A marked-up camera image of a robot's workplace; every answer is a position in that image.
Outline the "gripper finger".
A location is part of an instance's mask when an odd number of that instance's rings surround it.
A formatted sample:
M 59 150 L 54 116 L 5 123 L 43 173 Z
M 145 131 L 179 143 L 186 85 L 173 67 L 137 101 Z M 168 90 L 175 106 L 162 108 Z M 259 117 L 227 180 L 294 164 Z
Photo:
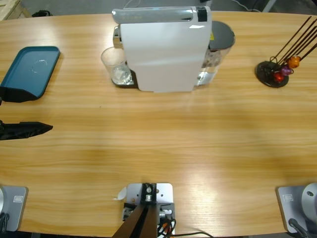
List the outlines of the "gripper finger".
M 0 139 L 14 140 L 25 139 L 44 134 L 53 129 L 52 125 L 41 122 L 20 122 L 4 123 L 0 122 Z
M 22 103 L 27 101 L 34 101 L 38 98 L 23 89 L 9 88 L 9 87 L 0 87 L 0 101 L 12 102 L 12 103 Z

